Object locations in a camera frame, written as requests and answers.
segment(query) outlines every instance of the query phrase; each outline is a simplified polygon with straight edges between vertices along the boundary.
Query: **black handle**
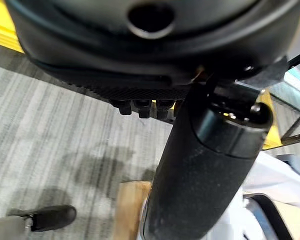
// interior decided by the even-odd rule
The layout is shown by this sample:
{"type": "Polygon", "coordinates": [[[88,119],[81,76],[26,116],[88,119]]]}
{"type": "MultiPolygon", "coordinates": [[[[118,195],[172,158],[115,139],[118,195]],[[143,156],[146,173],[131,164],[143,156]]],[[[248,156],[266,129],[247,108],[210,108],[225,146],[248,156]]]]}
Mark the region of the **black handle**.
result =
{"type": "Polygon", "coordinates": [[[240,120],[212,106],[198,109],[207,101],[200,87],[188,96],[153,180],[145,240],[200,240],[228,207],[272,125],[265,104],[251,121],[240,120]]]}

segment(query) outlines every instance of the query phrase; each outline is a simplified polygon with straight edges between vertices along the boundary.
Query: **black shoe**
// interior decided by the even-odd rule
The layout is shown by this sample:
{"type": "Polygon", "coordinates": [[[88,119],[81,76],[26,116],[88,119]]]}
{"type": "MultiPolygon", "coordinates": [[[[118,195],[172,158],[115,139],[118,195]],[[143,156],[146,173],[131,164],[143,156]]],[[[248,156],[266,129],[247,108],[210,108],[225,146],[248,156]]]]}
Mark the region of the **black shoe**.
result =
{"type": "Polygon", "coordinates": [[[32,232],[45,232],[70,225],[76,219],[77,210],[71,205],[48,206],[29,211],[12,210],[8,216],[29,217],[33,221],[32,232]]]}

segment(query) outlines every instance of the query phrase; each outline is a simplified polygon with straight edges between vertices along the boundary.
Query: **metal frame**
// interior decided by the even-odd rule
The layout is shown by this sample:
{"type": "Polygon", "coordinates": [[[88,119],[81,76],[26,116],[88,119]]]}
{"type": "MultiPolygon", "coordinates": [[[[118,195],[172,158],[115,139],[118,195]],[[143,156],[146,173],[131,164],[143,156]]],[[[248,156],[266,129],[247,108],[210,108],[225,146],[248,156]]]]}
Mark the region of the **metal frame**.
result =
{"type": "Polygon", "coordinates": [[[300,117],[294,122],[294,124],[281,137],[281,142],[284,146],[300,143],[300,134],[291,136],[299,126],[300,126],[300,117]]]}
{"type": "MultiPolygon", "coordinates": [[[[294,57],[293,59],[291,59],[288,62],[288,70],[297,67],[298,65],[300,65],[300,54],[296,57],[294,57]]],[[[293,109],[296,109],[294,106],[290,105],[289,103],[285,102],[284,100],[271,95],[273,97],[275,97],[276,99],[279,99],[281,102],[283,102],[284,104],[292,107],[293,109]]],[[[295,123],[286,131],[286,133],[281,137],[281,143],[282,146],[277,146],[277,147],[273,147],[273,148],[269,148],[267,150],[271,150],[271,149],[276,149],[276,148],[281,148],[284,146],[288,146],[288,145],[292,145],[292,144],[298,144],[300,143],[300,134],[297,135],[292,135],[294,133],[294,131],[300,126],[300,117],[295,121],[295,123]]]]}

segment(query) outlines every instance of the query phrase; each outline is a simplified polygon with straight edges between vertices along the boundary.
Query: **striped carpet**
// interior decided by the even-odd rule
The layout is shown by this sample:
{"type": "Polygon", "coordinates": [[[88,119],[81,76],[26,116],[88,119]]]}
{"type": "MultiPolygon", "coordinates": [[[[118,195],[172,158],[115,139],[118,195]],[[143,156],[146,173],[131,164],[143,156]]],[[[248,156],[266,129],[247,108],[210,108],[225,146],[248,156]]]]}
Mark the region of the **striped carpet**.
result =
{"type": "MultiPolygon", "coordinates": [[[[150,180],[172,126],[121,116],[0,46],[0,217],[72,204],[77,220],[33,240],[111,239],[119,183],[150,180]]],[[[299,113],[275,102],[281,134],[299,113]]],[[[267,151],[300,155],[300,144],[267,151]]]]}

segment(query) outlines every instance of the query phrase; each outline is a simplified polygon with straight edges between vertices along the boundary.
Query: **shoe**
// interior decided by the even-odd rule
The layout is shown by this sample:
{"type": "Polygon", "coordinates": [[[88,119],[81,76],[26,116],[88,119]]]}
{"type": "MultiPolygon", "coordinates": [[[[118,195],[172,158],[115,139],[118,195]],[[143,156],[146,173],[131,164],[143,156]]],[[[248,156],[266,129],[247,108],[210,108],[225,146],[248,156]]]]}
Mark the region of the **shoe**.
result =
{"type": "Polygon", "coordinates": [[[28,217],[32,219],[32,232],[57,230],[70,225],[77,216],[77,210],[71,205],[48,206],[40,209],[23,211],[11,210],[8,216],[28,217]]]}

